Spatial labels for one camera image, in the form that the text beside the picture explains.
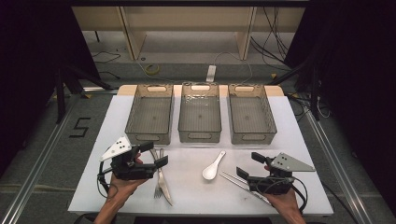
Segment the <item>black metal stand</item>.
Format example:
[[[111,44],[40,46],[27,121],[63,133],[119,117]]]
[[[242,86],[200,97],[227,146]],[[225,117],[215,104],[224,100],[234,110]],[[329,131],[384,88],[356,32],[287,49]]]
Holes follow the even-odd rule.
[[[103,88],[104,90],[113,90],[113,88],[109,84],[106,84],[99,77],[94,77],[89,73],[75,67],[74,65],[67,65],[63,68],[60,68],[55,73],[56,96],[58,105],[57,123],[60,123],[62,121],[66,113],[64,86],[66,86],[72,94],[81,95],[84,92],[84,88],[80,83],[81,79],[86,79],[92,84]]]
[[[316,120],[319,120],[319,109],[318,109],[318,71],[319,65],[316,63],[315,59],[307,58],[300,65],[291,69],[289,72],[277,78],[271,82],[269,82],[270,86],[275,86],[283,81],[293,77],[294,75],[299,74],[300,79],[303,77],[308,78],[310,80],[310,111]]]

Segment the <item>white ceramic spoon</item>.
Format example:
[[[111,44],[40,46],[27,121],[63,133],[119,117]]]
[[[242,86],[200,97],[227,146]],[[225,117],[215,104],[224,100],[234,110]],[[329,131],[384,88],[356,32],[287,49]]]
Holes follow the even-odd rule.
[[[212,180],[216,177],[219,168],[219,163],[221,162],[222,158],[225,155],[226,152],[222,150],[219,153],[219,155],[216,157],[216,159],[202,171],[202,176],[205,180]]]

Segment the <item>person's left hand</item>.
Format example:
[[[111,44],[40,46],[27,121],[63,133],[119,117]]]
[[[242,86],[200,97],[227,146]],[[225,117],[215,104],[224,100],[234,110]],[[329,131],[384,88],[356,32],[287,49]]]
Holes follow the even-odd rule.
[[[147,182],[147,179],[122,180],[111,176],[106,202],[123,206],[137,188]]]

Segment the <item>yellow tape roll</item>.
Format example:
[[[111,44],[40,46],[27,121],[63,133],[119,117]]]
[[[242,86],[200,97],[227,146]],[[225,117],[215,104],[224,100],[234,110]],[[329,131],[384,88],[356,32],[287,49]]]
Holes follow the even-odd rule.
[[[145,67],[145,72],[149,76],[154,76],[160,71],[160,66],[158,64],[149,64]]]

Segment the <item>beige wooden shelf unit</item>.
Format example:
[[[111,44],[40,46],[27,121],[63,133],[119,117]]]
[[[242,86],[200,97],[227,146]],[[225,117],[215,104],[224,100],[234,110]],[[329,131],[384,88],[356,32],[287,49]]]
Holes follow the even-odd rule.
[[[83,31],[122,31],[130,58],[138,58],[149,31],[233,32],[239,57],[248,57],[253,32],[294,33],[302,7],[73,7]]]

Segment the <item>dark curtain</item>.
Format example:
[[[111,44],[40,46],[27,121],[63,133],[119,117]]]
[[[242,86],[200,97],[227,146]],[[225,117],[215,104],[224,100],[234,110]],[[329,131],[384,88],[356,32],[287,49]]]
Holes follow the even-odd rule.
[[[320,94],[396,215],[396,0],[308,0],[286,62],[315,44]]]
[[[100,78],[73,0],[0,0],[0,176],[33,130],[57,75]]]

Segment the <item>grey translucent plastic bin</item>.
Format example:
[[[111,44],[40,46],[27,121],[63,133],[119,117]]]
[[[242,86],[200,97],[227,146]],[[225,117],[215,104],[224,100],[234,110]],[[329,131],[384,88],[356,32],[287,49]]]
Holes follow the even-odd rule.
[[[228,100],[232,143],[270,145],[277,128],[264,86],[230,84]]]
[[[124,130],[133,144],[170,144],[173,98],[174,88],[170,84],[141,84],[136,87]]]
[[[222,127],[218,84],[182,84],[177,130],[182,143],[219,142]]]

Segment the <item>metal knife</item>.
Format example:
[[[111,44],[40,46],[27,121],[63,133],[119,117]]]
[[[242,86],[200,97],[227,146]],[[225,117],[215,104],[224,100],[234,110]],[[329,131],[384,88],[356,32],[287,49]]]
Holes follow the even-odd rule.
[[[160,186],[160,188],[161,188],[161,190],[163,192],[163,195],[164,195],[165,199],[168,201],[168,203],[170,205],[173,205],[173,201],[172,201],[170,192],[168,190],[167,183],[165,181],[162,169],[159,170],[159,181],[158,181],[158,183],[159,183],[159,186]]]

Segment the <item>metal floor rail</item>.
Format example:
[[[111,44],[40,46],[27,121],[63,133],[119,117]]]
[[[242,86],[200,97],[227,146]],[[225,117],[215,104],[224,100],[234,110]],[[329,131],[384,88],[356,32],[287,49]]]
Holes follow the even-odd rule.
[[[74,100],[71,100],[68,103],[64,112],[64,116],[58,123],[55,124],[48,141],[46,142],[46,145],[44,145],[42,148],[38,158],[35,161],[35,164],[29,172],[29,175],[16,191],[16,196],[10,203],[10,206],[5,212],[4,217],[1,219],[1,224],[16,224],[18,222],[25,205],[27,204],[35,189],[39,177],[42,175],[42,172],[44,171],[53,150],[56,148],[56,145],[64,131],[66,123],[69,121],[70,114],[76,103],[77,102]]]
[[[345,167],[337,157],[334,148],[329,140],[329,137],[325,133],[320,122],[315,119],[310,111],[306,113],[306,117],[332,168],[338,184],[346,197],[346,201],[348,202],[350,211],[353,214],[354,218],[356,218],[359,224],[373,224],[373,221],[370,218],[367,209],[365,208],[363,200],[355,189],[355,186],[351,182],[351,179],[347,175]]]

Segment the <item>person's right hand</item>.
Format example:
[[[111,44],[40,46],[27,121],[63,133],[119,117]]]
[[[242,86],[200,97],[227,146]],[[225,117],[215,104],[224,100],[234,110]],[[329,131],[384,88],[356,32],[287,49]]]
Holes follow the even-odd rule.
[[[264,193],[263,196],[283,217],[301,214],[297,204],[295,191],[293,189],[290,189],[286,194],[275,195]]]

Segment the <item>metal fork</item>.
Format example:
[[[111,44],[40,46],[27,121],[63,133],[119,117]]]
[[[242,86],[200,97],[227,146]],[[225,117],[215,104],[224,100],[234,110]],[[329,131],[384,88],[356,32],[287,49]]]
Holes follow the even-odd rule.
[[[152,155],[154,160],[158,160],[158,159],[161,159],[163,157],[162,150],[160,151],[160,153],[157,153],[157,150],[154,148],[154,149],[152,149],[150,151],[150,153],[151,153],[151,155]],[[155,199],[159,199],[163,195],[163,191],[162,191],[162,188],[161,188],[161,185],[160,185],[162,180],[163,180],[163,178],[162,178],[162,169],[159,168],[158,169],[158,181],[157,181],[157,185],[156,185],[155,190],[154,190],[154,198]]]

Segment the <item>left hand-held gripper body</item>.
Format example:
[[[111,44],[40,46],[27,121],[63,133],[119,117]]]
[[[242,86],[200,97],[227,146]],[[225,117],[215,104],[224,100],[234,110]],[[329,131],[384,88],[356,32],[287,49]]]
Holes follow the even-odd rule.
[[[112,172],[122,180],[137,180],[152,178],[156,172],[154,163],[138,163],[136,157],[139,146],[133,146],[126,136],[120,137],[100,157],[99,176]]]

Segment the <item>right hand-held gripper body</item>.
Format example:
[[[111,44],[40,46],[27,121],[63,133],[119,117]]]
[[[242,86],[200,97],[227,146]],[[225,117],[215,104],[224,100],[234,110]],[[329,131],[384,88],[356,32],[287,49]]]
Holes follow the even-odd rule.
[[[266,158],[270,174],[267,177],[249,176],[247,183],[251,191],[268,194],[286,194],[294,182],[293,172],[315,172],[316,169],[286,153]]]

